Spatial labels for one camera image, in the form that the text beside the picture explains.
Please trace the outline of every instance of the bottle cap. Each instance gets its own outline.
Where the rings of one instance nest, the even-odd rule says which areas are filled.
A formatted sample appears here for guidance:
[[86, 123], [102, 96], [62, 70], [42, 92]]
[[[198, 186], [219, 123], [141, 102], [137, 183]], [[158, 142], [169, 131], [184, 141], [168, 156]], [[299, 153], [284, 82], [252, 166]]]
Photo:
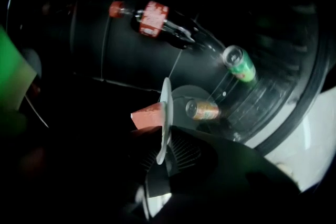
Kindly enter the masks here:
[[120, 12], [121, 9], [123, 9], [123, 2], [113, 1], [109, 8], [110, 17], [121, 18], [122, 17], [122, 13]]

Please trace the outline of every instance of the black rubber rim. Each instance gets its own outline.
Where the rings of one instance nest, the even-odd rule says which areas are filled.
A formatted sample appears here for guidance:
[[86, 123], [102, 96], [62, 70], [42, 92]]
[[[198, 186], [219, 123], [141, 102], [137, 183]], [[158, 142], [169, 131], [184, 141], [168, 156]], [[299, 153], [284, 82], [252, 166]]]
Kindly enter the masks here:
[[278, 147], [295, 130], [321, 92], [329, 66], [327, 51], [329, 34], [328, 31], [325, 31], [323, 28], [324, 25], [321, 23], [321, 20], [319, 20], [319, 43], [317, 55], [310, 79], [301, 95], [300, 100], [297, 102], [296, 107], [285, 119], [282, 125], [278, 127], [271, 136], [255, 147], [255, 150], [260, 152], [263, 156]]

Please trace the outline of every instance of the soda can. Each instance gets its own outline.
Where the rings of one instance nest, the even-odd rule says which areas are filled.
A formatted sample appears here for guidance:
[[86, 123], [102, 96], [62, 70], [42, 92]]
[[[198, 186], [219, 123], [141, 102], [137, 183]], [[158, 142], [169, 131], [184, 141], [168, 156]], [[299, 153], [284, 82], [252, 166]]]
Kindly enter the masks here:
[[232, 45], [223, 52], [223, 62], [228, 70], [243, 82], [250, 82], [256, 76], [256, 68], [249, 55], [242, 48]]
[[185, 111], [193, 120], [212, 120], [219, 116], [217, 104], [207, 101], [190, 100]]

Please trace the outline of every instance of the coca-cola bottle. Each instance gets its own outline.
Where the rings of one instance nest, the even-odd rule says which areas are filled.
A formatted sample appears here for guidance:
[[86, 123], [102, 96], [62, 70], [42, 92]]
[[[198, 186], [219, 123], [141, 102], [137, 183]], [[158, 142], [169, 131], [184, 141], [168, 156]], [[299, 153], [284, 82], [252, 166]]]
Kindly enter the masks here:
[[112, 2], [109, 14], [113, 18], [132, 16], [131, 27], [146, 36], [165, 40], [174, 47], [185, 49], [195, 43], [197, 25], [182, 14], [155, 1], [139, 0], [135, 8], [122, 1]]

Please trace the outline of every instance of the red label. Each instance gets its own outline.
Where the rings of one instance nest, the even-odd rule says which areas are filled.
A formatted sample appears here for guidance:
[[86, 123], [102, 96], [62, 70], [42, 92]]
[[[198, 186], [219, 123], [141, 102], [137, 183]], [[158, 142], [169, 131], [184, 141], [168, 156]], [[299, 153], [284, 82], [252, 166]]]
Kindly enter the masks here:
[[149, 1], [140, 21], [139, 32], [150, 37], [157, 37], [164, 20], [166, 20], [169, 8], [154, 1]]

